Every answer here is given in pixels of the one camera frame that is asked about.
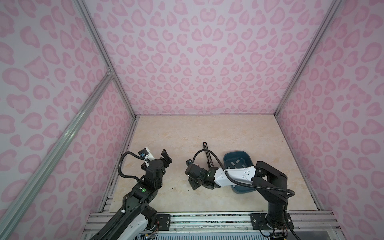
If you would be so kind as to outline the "black stapler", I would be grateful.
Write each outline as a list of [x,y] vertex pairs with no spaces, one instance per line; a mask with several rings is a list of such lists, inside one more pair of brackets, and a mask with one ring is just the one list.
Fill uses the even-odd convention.
[[213,160],[212,160],[212,157],[211,157],[211,154],[209,152],[207,152],[207,150],[209,149],[208,148],[208,144],[207,142],[203,142],[203,149],[206,150],[205,151],[205,154],[207,156],[207,164],[208,164],[208,168],[212,168],[214,167],[214,164],[213,164]]

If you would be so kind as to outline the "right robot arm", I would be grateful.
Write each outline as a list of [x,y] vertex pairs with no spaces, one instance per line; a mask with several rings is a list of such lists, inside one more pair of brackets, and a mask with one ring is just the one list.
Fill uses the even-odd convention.
[[187,160],[186,175],[193,190],[200,186],[213,190],[226,186],[251,188],[268,202],[266,214],[251,214],[253,229],[268,231],[272,239],[282,239],[294,229],[287,213],[288,199],[295,195],[288,189],[288,177],[271,165],[259,161],[255,166],[242,169],[218,167],[203,169]]

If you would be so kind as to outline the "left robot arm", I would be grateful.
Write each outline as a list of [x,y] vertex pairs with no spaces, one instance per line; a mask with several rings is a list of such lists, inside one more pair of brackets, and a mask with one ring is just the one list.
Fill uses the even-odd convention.
[[[145,174],[141,178],[122,172],[123,161],[127,155],[143,161],[142,170]],[[123,153],[118,164],[119,176],[134,179],[137,183],[123,196],[122,206],[116,214],[91,239],[134,240],[145,230],[155,230],[157,211],[149,204],[163,186],[163,176],[171,163],[172,159],[166,150],[162,151],[158,159],[153,157],[148,148],[142,149],[137,155],[132,152]]]

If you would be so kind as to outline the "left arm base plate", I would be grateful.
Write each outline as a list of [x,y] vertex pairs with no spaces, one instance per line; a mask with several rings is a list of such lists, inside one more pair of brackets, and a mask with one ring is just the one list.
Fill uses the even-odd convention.
[[155,215],[150,221],[150,228],[149,230],[154,231],[169,231],[170,230],[170,224],[171,224],[171,215],[169,214],[159,214]]

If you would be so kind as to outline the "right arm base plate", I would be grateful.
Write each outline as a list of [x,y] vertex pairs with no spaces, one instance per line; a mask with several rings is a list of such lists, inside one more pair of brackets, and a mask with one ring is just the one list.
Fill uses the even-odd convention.
[[251,218],[251,224],[253,227],[253,230],[266,230],[266,231],[272,231],[272,230],[289,230],[290,228],[294,229],[293,220],[291,219],[290,214],[287,213],[287,221],[283,217],[283,220],[281,222],[273,222],[267,220],[267,213],[253,213],[250,214]]

